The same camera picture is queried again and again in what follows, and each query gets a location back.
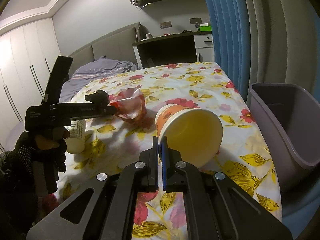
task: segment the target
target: wall socket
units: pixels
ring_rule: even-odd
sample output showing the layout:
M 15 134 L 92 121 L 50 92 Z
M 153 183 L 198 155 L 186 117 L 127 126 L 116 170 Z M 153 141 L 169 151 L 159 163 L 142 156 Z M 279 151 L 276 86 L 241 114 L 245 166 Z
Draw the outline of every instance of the wall socket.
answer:
M 160 28 L 161 29 L 170 28 L 170 27 L 172 27 L 171 22 L 160 23 Z

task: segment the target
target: desk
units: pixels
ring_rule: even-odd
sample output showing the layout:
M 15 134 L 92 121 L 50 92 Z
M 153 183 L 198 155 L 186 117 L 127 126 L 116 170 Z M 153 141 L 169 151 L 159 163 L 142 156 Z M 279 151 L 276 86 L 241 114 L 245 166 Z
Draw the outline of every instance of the desk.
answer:
M 132 44 L 143 68 L 174 63 L 214 61 L 212 32 L 177 33 Z

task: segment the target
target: bed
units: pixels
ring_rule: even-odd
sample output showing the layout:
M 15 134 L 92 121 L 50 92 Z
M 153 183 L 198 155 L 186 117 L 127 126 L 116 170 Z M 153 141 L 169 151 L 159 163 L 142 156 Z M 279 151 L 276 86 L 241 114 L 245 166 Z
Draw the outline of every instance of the bed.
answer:
M 248 107 L 216 63 L 170 64 L 92 80 L 71 102 L 85 102 L 84 96 L 96 90 L 108 92 L 112 100 L 119 90 L 130 87 L 144 94 L 148 110 L 144 122 L 133 127 L 114 116 L 86 120 L 85 150 L 79 155 L 66 153 L 67 172 L 59 173 L 52 206 L 98 173 L 119 173 L 137 161 L 141 151 L 152 147 L 157 111 L 174 103 L 209 109 L 223 124 L 221 147 L 201 171 L 225 172 L 281 220 L 280 189 L 268 147 Z M 161 175 L 158 192 L 138 194 L 132 238 L 188 239 L 182 193 L 165 193 Z

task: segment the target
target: gray trash bin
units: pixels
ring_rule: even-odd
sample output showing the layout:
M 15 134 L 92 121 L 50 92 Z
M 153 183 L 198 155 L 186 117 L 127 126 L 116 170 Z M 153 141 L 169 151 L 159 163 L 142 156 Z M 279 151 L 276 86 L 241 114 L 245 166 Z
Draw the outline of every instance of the gray trash bin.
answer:
M 298 85 L 255 83 L 250 111 L 269 147 L 281 193 L 320 161 L 320 104 Z

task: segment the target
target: white drawer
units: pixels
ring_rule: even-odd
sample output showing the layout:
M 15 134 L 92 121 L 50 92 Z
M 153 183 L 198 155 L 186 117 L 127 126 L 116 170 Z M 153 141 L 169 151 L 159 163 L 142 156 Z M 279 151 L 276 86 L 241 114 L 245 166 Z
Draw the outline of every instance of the white drawer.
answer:
M 198 62 L 214 62 L 214 49 L 213 48 L 199 48 L 196 49 Z
M 213 40 L 212 35 L 194 35 L 195 45 L 197 48 L 212 48 Z

